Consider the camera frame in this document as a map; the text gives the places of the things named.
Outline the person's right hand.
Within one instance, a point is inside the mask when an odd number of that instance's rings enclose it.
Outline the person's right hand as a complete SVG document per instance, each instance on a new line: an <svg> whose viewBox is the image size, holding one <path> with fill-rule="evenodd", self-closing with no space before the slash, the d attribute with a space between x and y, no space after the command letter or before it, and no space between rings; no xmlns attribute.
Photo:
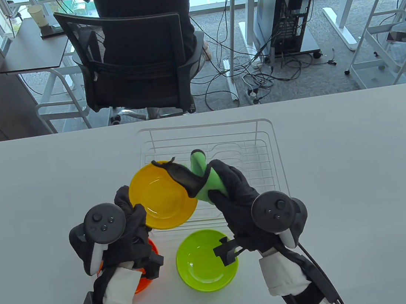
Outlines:
<svg viewBox="0 0 406 304"><path fill-rule="evenodd" d="M222 212L237 244L248 251L259 251L262 257L277 253L277 235L259 228L252 218L252 205L259 193L235 167L221 160L212 160L210 166L224 183L227 195L218 190L210 190L207 195Z"/></svg>

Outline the person's left hand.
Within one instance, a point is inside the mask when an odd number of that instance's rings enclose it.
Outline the person's left hand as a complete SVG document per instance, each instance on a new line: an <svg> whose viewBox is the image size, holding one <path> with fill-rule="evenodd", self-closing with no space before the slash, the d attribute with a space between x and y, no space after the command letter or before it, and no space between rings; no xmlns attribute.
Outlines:
<svg viewBox="0 0 406 304"><path fill-rule="evenodd" d="M113 204L92 207L69 232L70 245L88 276L120 265L133 270L145 267L152 249L148 237L145 208L130 202L127 185L117 190Z"/></svg>

